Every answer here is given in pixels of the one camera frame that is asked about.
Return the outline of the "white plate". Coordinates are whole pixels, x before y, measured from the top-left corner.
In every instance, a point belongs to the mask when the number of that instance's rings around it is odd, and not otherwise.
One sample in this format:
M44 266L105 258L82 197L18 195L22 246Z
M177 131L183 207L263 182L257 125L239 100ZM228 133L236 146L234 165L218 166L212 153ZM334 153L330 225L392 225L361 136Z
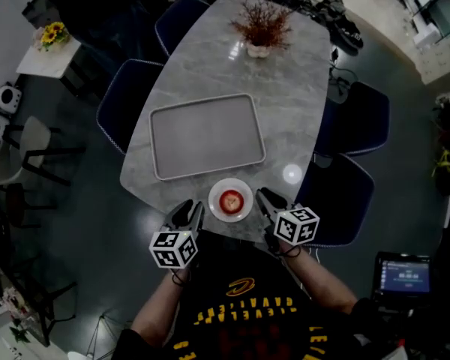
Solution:
M234 215L224 214L219 206L221 194L229 189L239 191L244 197L244 207L240 213ZM211 213L219 220L225 223L236 223L243 221L251 212L254 204L254 195L250 187L242 180L237 178L224 178L218 181L209 191L208 207Z

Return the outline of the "white table with flowers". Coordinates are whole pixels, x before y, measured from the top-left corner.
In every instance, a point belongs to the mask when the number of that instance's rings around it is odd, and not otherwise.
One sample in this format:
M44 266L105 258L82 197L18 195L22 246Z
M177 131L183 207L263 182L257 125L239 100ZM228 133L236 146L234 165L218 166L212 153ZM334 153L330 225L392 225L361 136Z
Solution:
M46 337L38 312L14 287L0 297L0 360L68 360Z

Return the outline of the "person's black printed jersey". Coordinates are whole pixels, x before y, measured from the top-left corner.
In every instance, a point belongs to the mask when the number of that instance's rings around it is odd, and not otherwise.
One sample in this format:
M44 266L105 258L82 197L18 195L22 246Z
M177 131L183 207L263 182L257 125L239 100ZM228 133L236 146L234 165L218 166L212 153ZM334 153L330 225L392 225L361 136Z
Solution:
M353 316L317 304L288 268L250 243L197 239L162 347L124 329L112 360L358 360Z

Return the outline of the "black and white bag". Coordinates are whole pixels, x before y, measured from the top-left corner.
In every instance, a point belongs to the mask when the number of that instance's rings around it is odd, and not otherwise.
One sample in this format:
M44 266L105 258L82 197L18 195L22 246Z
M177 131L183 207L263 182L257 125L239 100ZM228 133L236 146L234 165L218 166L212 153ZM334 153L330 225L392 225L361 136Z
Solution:
M364 46L361 32L346 16L343 0L322 0L315 5L317 14L348 47L361 50Z

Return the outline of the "red apple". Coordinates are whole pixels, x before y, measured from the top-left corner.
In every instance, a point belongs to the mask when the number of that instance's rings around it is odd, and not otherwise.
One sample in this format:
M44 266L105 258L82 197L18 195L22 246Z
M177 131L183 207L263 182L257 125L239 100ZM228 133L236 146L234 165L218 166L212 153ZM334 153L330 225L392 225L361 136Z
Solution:
M245 199L242 194L233 189L225 190L219 198L221 211L226 215L235 215L242 211Z

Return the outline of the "dark red chair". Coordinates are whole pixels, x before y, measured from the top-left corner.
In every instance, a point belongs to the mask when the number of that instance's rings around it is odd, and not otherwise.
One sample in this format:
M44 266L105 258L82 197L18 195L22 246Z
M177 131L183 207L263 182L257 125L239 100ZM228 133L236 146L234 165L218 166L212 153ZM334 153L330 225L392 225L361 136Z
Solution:
M30 205L26 202L26 191L20 183L9 184L5 188L5 214L13 227L25 229L41 228L40 223L24 223L26 211L49 211L56 205Z

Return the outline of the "red dried plant in pot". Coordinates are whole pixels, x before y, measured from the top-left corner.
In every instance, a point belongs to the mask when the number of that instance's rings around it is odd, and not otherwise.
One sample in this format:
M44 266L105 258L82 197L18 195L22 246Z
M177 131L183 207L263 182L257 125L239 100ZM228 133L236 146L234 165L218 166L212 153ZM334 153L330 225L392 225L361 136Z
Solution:
M230 25L240 34L251 58L265 59L272 50L290 46L292 10L270 1L245 1L241 7L238 18L231 20Z

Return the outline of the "person's left forearm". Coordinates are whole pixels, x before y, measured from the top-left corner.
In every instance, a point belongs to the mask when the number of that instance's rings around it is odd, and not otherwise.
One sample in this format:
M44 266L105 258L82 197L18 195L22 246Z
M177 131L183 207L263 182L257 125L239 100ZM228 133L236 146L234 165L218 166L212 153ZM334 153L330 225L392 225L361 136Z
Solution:
M134 318L130 329L152 347L164 345L184 289L181 281L186 281L189 274L188 268L167 273Z

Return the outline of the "beige chair black legs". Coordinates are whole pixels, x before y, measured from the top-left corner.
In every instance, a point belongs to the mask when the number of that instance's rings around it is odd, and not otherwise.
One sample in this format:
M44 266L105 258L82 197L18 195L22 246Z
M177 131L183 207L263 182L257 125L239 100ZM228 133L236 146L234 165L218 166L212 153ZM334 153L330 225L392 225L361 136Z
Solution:
M68 180L44 169L45 159L78 155L85 152L86 147L53 148L52 136L60 132L57 127L47 127L34 116L28 117L24 125L6 125L0 142L0 186L23 184L32 174L69 186Z

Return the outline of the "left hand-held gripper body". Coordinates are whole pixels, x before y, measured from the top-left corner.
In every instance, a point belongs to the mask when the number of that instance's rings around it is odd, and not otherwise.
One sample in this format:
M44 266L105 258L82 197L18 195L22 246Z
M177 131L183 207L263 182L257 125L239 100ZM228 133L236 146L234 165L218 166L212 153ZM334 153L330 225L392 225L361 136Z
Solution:
M198 253L196 237L199 227L173 226L165 222L154 232L148 249L161 269L185 269Z

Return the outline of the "person's right forearm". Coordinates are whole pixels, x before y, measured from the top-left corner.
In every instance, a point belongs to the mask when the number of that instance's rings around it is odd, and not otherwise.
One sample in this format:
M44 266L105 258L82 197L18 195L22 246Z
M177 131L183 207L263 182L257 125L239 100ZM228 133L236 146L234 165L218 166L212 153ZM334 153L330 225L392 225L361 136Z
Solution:
M300 247L281 240L279 246L286 265L318 305L345 314L352 313L358 299L339 278Z

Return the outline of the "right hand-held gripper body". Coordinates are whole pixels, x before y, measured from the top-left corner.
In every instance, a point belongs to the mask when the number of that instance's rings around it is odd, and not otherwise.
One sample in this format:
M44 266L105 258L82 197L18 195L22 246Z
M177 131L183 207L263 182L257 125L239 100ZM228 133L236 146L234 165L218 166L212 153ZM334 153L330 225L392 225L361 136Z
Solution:
M292 246L312 242L320 217L308 207L294 205L292 209L275 209L274 224L265 228L265 237L277 238Z

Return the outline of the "yellow sunflower bouquet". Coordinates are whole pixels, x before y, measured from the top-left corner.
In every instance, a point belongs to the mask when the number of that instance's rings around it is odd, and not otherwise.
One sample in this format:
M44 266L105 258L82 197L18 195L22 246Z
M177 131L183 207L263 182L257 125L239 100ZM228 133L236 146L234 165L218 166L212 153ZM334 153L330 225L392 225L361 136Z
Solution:
M41 52L57 52L71 39L63 22L52 22L34 33L33 47Z

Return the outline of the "grey rectangular tray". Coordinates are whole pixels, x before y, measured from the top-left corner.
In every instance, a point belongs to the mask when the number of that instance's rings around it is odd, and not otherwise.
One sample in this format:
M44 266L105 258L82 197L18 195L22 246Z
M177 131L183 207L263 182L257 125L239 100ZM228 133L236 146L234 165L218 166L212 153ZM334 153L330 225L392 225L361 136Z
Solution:
M154 174L162 182L231 170L266 159L249 94L229 94L153 109L148 116Z

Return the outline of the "white side table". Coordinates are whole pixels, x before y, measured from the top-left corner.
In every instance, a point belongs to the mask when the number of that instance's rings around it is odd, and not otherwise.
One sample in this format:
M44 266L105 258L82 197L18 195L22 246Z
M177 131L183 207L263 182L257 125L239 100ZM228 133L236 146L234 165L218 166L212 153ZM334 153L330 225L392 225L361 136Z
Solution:
M39 50L30 46L16 68L18 74L61 79L74 59L81 43L73 37L63 46Z

